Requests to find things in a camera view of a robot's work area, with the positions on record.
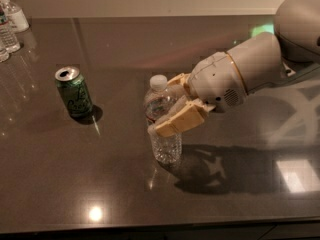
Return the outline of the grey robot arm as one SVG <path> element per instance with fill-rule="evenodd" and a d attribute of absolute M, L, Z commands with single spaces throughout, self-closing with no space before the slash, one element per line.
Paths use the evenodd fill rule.
<path fill-rule="evenodd" d="M 148 127 L 152 136 L 171 137 L 223 113 L 264 88 L 308 79 L 320 65 L 320 0 L 285 0 L 263 32 L 226 52 L 200 61 L 189 74 L 169 81 L 185 94 Z"/>

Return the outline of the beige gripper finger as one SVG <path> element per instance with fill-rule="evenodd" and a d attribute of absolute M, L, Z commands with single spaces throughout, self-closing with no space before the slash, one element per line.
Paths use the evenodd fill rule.
<path fill-rule="evenodd" d="M 190 74 L 181 73 L 168 81 L 168 85 L 181 85 L 187 94 L 190 93 L 188 84 Z"/>
<path fill-rule="evenodd" d="M 212 104 L 206 104 L 199 98 L 190 100 L 182 96 L 161 116 L 148 127 L 150 136 L 170 137 L 191 130 L 205 122 L 209 113 L 214 110 Z"/>

